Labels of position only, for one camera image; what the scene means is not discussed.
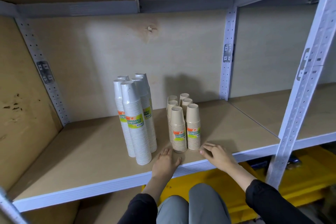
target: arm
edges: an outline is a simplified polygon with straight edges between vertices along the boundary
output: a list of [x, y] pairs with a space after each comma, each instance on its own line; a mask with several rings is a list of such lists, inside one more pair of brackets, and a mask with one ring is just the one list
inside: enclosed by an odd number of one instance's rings
[[158, 213], [157, 202], [181, 162], [182, 159], [179, 158], [177, 162], [172, 163], [172, 150], [164, 149], [153, 165], [152, 178], [145, 189], [130, 201], [118, 224], [155, 224]]
[[295, 206], [286, 201], [272, 186], [259, 181], [243, 167], [241, 167], [233, 155], [220, 145], [206, 143], [206, 150], [199, 152], [215, 167], [230, 175], [246, 193], [246, 203], [265, 223], [283, 224], [313, 224], [313, 222], [301, 213]]

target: black sleeve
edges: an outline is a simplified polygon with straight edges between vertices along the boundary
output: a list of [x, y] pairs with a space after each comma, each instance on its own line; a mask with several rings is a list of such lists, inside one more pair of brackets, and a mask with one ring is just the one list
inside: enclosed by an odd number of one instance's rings
[[149, 194], [137, 194], [128, 204], [118, 224], [155, 224], [158, 208]]
[[246, 189], [246, 203], [266, 224], [314, 224], [272, 186], [253, 180]]

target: person's right hand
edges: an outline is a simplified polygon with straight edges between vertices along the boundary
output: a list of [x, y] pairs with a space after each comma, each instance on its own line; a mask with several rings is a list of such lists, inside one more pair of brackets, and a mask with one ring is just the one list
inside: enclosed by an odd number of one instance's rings
[[199, 153], [218, 169], [227, 173], [230, 169], [239, 166], [233, 155], [222, 146], [213, 143], [205, 143], [203, 147], [210, 151], [212, 156], [202, 149], [199, 150]]

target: perforated metal upright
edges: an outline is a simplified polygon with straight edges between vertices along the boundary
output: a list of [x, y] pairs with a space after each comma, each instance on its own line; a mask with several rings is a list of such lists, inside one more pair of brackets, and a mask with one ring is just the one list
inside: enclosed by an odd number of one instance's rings
[[320, 0], [296, 73], [280, 128], [280, 144], [266, 181], [279, 187], [294, 143], [305, 118], [336, 29], [336, 0]]

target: metal shelving unit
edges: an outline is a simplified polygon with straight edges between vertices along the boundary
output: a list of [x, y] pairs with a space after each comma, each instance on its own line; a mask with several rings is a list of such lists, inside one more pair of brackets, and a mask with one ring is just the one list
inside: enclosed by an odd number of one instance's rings
[[[0, 15], [15, 18], [44, 86], [47, 89], [63, 126], [65, 126], [71, 122], [71, 118], [67, 114], [49, 63], [44, 58], [39, 48], [37, 37], [32, 32], [29, 23], [26, 22], [26, 18], [226, 9], [227, 16], [219, 99], [228, 100], [230, 93], [230, 76], [232, 69], [234, 69], [234, 35], [237, 10], [239, 7], [246, 5], [274, 5], [280, 3], [284, 5], [297, 5], [315, 2], [317, 2], [317, 0], [133, 0], [14, 5], [1, 1]], [[278, 136], [280, 139], [279, 144], [241, 151], [234, 154], [239, 162], [274, 154], [267, 173], [267, 182], [276, 188], [281, 181], [292, 150], [336, 141], [336, 133], [296, 140], [323, 69], [324, 61], [328, 54], [335, 30], [336, 0], [319, 0], [313, 24], [297, 70], [297, 75], [294, 79], [286, 113], [282, 121]], [[174, 177], [212, 168], [213, 166], [207, 160], [191, 162], [181, 165], [174, 174]], [[63, 190], [24, 198], [12, 203], [6, 199], [4, 193], [1, 193], [0, 197], [2, 200], [0, 200], [0, 206], [6, 215], [15, 223], [26, 223], [19, 212], [139, 186], [145, 184], [150, 179], [150, 175], [150, 172], [145, 172], [139, 175], [90, 184], [66, 191]]]

